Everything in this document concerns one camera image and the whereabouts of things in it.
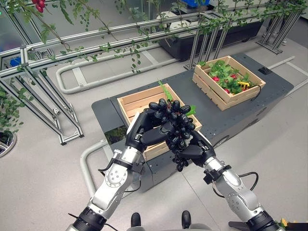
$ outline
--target wooden crate slat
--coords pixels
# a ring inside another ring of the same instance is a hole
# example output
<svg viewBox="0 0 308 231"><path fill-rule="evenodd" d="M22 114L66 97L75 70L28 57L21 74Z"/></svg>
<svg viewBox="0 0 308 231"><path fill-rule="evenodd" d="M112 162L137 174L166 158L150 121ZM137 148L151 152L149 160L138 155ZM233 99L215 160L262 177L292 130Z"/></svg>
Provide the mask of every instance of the wooden crate slat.
<svg viewBox="0 0 308 231"><path fill-rule="evenodd" d="M144 106L142 106L142 107L137 107L137 108L134 108L134 109L132 109L132 110L129 110L129 111L126 111L126 113L127 113L127 116L128 117L132 117L132 116L135 116L135 114L136 114L136 112L143 112L143 110L145 109L145 108L148 108L149 107L149 105L144 105Z"/></svg>
<svg viewBox="0 0 308 231"><path fill-rule="evenodd" d="M129 110L132 110L136 107L142 107L142 106L148 105L148 102L158 102L159 99L161 99L161 98L166 98L165 93L160 93L160 94L157 94L157 95L153 95L153 96L144 98L142 100L138 100L138 101L135 101L135 102L132 102L132 103L127 103L127 104L124 105L124 108L125 108L126 111L129 111Z"/></svg>
<svg viewBox="0 0 308 231"><path fill-rule="evenodd" d="M124 104L127 104L127 103L131 103L131 102L134 102L140 99L144 99L146 97L157 95L163 92L164 92L163 89L160 86L158 86L158 87L154 87L151 89L139 91L131 95L124 96L122 97L122 100Z"/></svg>

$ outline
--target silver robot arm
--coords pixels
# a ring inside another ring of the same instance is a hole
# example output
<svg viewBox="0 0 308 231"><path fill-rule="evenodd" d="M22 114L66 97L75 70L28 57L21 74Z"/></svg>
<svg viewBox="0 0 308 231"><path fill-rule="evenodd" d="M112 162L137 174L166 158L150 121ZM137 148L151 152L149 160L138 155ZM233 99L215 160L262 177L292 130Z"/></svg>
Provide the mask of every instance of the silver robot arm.
<svg viewBox="0 0 308 231"><path fill-rule="evenodd" d="M244 222L251 231L284 231L264 210L257 196L244 185L231 166L216 158L210 142L199 131L193 131L193 139L187 150L175 152L177 158L191 158L205 169L204 181L215 184L226 199L230 209Z"/></svg>

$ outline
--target black cable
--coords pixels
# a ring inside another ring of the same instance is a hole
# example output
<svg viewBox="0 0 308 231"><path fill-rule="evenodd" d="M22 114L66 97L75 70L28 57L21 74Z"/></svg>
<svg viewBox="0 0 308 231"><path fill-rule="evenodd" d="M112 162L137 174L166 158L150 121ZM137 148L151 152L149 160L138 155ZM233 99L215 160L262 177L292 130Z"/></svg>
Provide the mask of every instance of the black cable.
<svg viewBox="0 0 308 231"><path fill-rule="evenodd" d="M242 174L242 175L239 175L239 177L246 177L246 176L249 176L249 175L252 175L254 174L256 176L256 180L255 180L255 183L252 185L252 187L250 188L250 190L252 191L255 186L257 185L258 183L258 180L259 180L259 175L256 173L256 172L248 172L248 173L245 173L245 174Z"/></svg>
<svg viewBox="0 0 308 231"><path fill-rule="evenodd" d="M131 191L124 191L125 193L133 193L133 192L135 192L135 191L137 191L137 190L139 190L141 188L141 175L140 175L140 177L139 177L139 187L137 188L137 189L135 189L135 190L131 190Z"/></svg>
<svg viewBox="0 0 308 231"><path fill-rule="evenodd" d="M115 231L119 231L119 230L117 230L115 227L113 227L113 226L111 226L111 225L109 225L109 224L104 224L104 225L106 225L106 226L109 226L111 229L114 229Z"/></svg>
<svg viewBox="0 0 308 231"><path fill-rule="evenodd" d="M258 183L258 181L259 181L259 175L258 175L258 173L257 173L257 172L248 172L248 173L239 175L239 177L246 177L246 176L249 176L249 175L252 175L252 174L254 174L254 175L256 176L256 180L255 180L254 184L252 185L252 187L250 188L251 191L256 187L256 185L257 185L257 183ZM217 196L219 196L219 197L221 197L221 198L225 198L223 195L218 194L218 192L214 189L214 183L212 183L212 188L213 188L214 193L215 193Z"/></svg>
<svg viewBox="0 0 308 231"><path fill-rule="evenodd" d="M258 92L258 94L255 96L255 97L253 97L252 99L251 99L251 101L253 101L253 100L255 100L258 96L259 96L259 94L261 93L261 86L260 85L258 85L258 87L259 87L259 92Z"/></svg>

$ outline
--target black caster wheel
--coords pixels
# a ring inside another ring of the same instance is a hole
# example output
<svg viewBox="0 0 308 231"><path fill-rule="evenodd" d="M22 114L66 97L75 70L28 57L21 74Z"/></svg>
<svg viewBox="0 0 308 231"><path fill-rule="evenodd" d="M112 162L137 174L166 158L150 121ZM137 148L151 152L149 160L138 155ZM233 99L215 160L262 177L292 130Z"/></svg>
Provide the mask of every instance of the black caster wheel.
<svg viewBox="0 0 308 231"><path fill-rule="evenodd" d="M192 217L191 214L185 210L182 212L182 227L183 229L188 229L192 224Z"/></svg>
<svg viewBox="0 0 308 231"><path fill-rule="evenodd" d="M141 217L139 213L134 213L133 215L131 215L130 226L131 227L141 226Z"/></svg>

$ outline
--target strawberry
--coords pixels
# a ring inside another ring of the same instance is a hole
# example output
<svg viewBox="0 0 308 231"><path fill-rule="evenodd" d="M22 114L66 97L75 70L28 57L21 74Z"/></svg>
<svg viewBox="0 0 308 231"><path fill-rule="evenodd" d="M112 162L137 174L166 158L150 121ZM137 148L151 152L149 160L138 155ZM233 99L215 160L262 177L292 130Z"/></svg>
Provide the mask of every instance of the strawberry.
<svg viewBox="0 0 308 231"><path fill-rule="evenodd" d="M219 81L219 78L218 78L217 76L212 77L212 79L213 79L215 82L218 82L218 81Z"/></svg>
<svg viewBox="0 0 308 231"><path fill-rule="evenodd" d="M43 8L41 8L38 4L35 4L36 9L38 10L38 12L43 13Z"/></svg>
<svg viewBox="0 0 308 231"><path fill-rule="evenodd" d="M45 3L41 0L38 2L38 5L41 7L41 8L45 8Z"/></svg>

